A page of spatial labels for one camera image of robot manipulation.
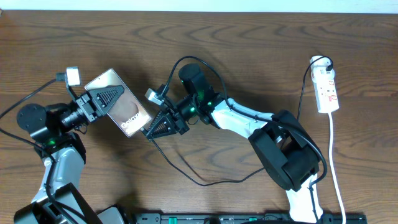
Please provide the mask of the Galaxy smartphone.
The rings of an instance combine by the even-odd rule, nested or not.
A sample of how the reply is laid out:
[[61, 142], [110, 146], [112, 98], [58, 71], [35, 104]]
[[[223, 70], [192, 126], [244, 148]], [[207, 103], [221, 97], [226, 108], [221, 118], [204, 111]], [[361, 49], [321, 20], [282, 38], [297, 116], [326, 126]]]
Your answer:
[[129, 138], [143, 128], [152, 117], [142, 106], [136, 96], [112, 69], [108, 69], [94, 80], [85, 85], [85, 90], [121, 85], [124, 93], [108, 111], [108, 116], [119, 126]]

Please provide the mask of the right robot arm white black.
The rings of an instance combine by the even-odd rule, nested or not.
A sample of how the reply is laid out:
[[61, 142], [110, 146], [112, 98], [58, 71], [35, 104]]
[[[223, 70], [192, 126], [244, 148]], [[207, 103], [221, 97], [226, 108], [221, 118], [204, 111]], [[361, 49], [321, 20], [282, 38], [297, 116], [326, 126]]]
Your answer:
[[168, 84], [148, 89], [146, 98], [159, 106], [159, 112], [144, 131], [146, 138], [155, 141], [184, 134], [194, 116], [205, 124], [232, 131], [249, 141], [263, 170], [287, 192], [291, 219], [320, 223], [323, 210], [315, 187], [324, 158], [294, 115], [286, 110], [262, 113], [238, 104], [225, 91], [214, 91], [197, 63], [183, 66], [178, 77], [187, 92], [178, 102], [167, 96]]

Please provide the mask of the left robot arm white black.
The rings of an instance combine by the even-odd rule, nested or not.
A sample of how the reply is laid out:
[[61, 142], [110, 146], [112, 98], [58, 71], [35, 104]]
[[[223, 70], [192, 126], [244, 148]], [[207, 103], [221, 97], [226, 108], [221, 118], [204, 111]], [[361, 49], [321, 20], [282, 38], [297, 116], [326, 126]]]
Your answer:
[[32, 202], [15, 213], [14, 223], [128, 222], [117, 205], [96, 213], [78, 191], [86, 150], [77, 132], [105, 115], [123, 93], [124, 87], [113, 85], [74, 96], [69, 104], [28, 104], [18, 112], [17, 123], [33, 139], [45, 173]]

